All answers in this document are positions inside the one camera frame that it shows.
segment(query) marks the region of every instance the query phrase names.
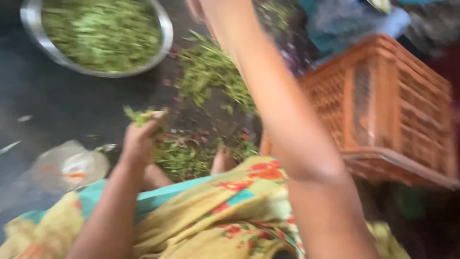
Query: concrete floor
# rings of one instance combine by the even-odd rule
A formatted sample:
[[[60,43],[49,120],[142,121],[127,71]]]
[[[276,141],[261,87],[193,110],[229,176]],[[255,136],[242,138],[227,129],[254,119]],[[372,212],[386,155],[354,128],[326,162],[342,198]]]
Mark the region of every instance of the concrete floor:
[[[192,22],[183,0],[161,0],[174,28],[174,44],[187,47],[193,29],[206,34],[203,25]],[[19,10],[10,5],[11,12]],[[4,28],[0,26],[0,148],[21,141],[11,151],[0,156],[0,225],[21,213],[47,209],[59,195],[42,192],[25,172],[44,151],[68,140],[77,140],[93,149],[102,143],[121,144],[129,118],[122,106],[134,110],[149,106],[167,106],[172,110],[169,125],[175,129],[217,128],[225,132],[234,123],[251,125],[251,118],[235,110],[229,116],[219,108],[226,97],[215,89],[206,107],[211,116],[189,102],[177,103],[175,88],[162,84],[163,78],[178,74],[178,64],[164,60],[155,69],[130,78],[110,79],[78,74],[51,61],[17,24],[18,17]],[[31,115],[31,120],[18,118]],[[94,141],[89,134],[99,135]],[[0,231],[0,243],[3,242]]]

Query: steel bowl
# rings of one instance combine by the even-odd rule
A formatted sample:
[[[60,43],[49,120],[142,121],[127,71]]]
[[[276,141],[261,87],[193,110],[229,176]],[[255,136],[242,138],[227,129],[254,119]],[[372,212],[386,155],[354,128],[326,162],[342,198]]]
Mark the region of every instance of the steel bowl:
[[[171,46],[173,45],[173,26],[165,9],[157,0],[143,1],[146,1],[148,6],[151,7],[148,11],[158,17],[158,22],[161,26],[162,46],[158,54],[152,57],[149,63],[126,72],[108,73],[91,70],[73,62],[64,54],[62,54],[53,44],[53,42],[48,38],[48,36],[46,36],[46,32],[43,29],[43,25],[41,23],[41,9],[43,7],[43,0],[25,0],[21,6],[21,20],[30,37],[35,41],[38,47],[41,48],[54,62],[68,67],[76,72],[90,76],[130,77],[144,73],[158,65],[166,57],[166,55],[169,53],[169,50],[171,49]]]

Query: plastic crate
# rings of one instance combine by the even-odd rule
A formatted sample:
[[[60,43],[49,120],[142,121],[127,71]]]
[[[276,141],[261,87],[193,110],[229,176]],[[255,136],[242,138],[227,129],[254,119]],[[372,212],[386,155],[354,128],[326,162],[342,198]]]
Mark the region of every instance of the plastic crate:
[[[387,35],[299,79],[348,169],[370,180],[460,187],[451,85]],[[261,153],[272,153],[262,139]]]

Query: pile of greens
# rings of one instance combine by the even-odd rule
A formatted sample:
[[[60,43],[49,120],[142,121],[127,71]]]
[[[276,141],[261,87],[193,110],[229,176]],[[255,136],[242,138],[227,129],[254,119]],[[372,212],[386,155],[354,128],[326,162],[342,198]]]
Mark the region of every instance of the pile of greens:
[[[125,106],[124,110],[137,126],[148,122],[152,113],[151,110],[134,112],[128,106]],[[173,182],[207,176],[211,171],[217,147],[225,144],[224,137],[216,138],[209,144],[208,134],[207,131],[189,130],[177,130],[174,134],[165,133],[161,136],[155,133],[153,161]],[[228,142],[237,162],[242,162],[259,152],[257,146],[243,136],[233,136]]]
[[[158,53],[161,31],[147,6],[135,0],[63,0],[45,4],[43,27],[72,61],[92,70],[123,72],[146,65]]]
[[[190,98],[198,107],[203,108],[204,102],[211,97],[209,87],[224,86],[224,93],[240,104],[244,112],[257,113],[254,100],[230,57],[212,39],[190,32],[195,37],[186,39],[196,41],[197,44],[179,53],[179,65],[184,74],[176,82],[179,96]],[[228,105],[222,108],[229,113],[233,111]]]

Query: blue cloth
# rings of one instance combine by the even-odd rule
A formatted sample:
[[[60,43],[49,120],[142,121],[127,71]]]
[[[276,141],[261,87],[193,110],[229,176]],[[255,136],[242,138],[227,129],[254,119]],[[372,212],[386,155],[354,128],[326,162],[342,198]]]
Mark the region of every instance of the blue cloth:
[[[392,6],[389,15],[358,0],[301,0],[308,14],[305,29],[321,57],[334,56],[369,35],[385,33],[393,38],[403,34],[410,17]]]

